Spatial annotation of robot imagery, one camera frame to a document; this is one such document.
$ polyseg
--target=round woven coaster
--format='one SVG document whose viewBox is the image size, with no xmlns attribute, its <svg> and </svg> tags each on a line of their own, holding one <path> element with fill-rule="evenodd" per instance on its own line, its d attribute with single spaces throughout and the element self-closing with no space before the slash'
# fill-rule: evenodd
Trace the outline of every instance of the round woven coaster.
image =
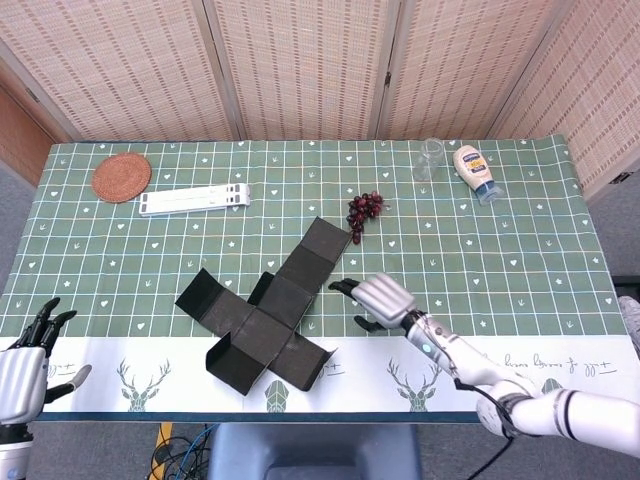
<svg viewBox="0 0 640 480">
<path fill-rule="evenodd" d="M 122 203 L 140 195 L 151 180 L 151 165 L 137 153 L 119 153 L 107 158 L 93 172 L 91 187 L 98 198 Z"/>
</svg>

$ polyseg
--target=robotic arm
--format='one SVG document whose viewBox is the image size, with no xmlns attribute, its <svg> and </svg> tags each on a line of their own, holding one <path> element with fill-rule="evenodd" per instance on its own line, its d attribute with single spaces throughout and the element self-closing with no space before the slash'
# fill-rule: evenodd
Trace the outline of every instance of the robotic arm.
<svg viewBox="0 0 640 480">
<path fill-rule="evenodd" d="M 640 405 L 559 389 L 540 395 L 526 377 L 498 365 L 434 318 L 416 308 L 413 295 L 384 273 L 366 282 L 333 282 L 377 322 L 355 317 L 367 331 L 402 328 L 409 342 L 447 372 L 462 390 L 489 386 L 476 411 L 496 435 L 558 435 L 640 458 Z"/>
<path fill-rule="evenodd" d="M 71 381 L 47 389 L 51 350 L 60 329 L 76 315 L 64 312 L 49 320 L 59 302 L 57 297 L 49 300 L 20 338 L 0 352 L 0 478 L 26 478 L 33 443 L 27 424 L 45 404 L 80 387 L 91 371 L 85 365 Z"/>
</svg>

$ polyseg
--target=gray carpet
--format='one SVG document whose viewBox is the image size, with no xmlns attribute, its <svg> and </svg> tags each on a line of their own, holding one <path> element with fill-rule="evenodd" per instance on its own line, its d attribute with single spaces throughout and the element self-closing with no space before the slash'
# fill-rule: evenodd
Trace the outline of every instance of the gray carpet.
<svg viewBox="0 0 640 480">
<path fill-rule="evenodd" d="M 632 253 L 640 227 L 640 175 L 636 177 L 622 184 L 614 197 L 591 208 L 616 274 L 640 274 L 640 256 Z M 32 195 L 0 168 L 0 286 L 13 263 Z M 146 479 L 157 429 L 157 424 L 139 423 L 35 423 L 29 478 Z M 193 438 L 200 425 L 176 425 L 175 430 Z M 423 425 L 419 436 L 424 478 L 433 480 L 466 478 L 504 442 L 480 425 Z M 481 478 L 634 479 L 640 478 L 640 460 L 559 438 L 523 438 Z"/>
</svg>

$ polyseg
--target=squeeze bottle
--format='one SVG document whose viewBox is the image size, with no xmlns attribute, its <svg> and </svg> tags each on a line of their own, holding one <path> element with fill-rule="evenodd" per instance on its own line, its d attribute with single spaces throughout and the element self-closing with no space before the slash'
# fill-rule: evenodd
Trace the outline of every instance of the squeeze bottle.
<svg viewBox="0 0 640 480">
<path fill-rule="evenodd" d="M 476 192 L 480 205 L 489 205 L 498 198 L 504 198 L 505 193 L 493 181 L 487 161 L 471 145 L 463 145 L 456 150 L 453 164 L 458 174 Z"/>
</svg>

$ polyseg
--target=bottle label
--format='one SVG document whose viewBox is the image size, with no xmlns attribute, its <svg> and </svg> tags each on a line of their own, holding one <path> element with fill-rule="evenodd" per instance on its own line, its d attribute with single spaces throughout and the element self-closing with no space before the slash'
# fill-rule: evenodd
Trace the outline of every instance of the bottle label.
<svg viewBox="0 0 640 480">
<path fill-rule="evenodd" d="M 478 173 L 487 169 L 484 160 L 477 153 L 469 153 L 462 157 L 462 160 L 471 173 Z"/>
</svg>

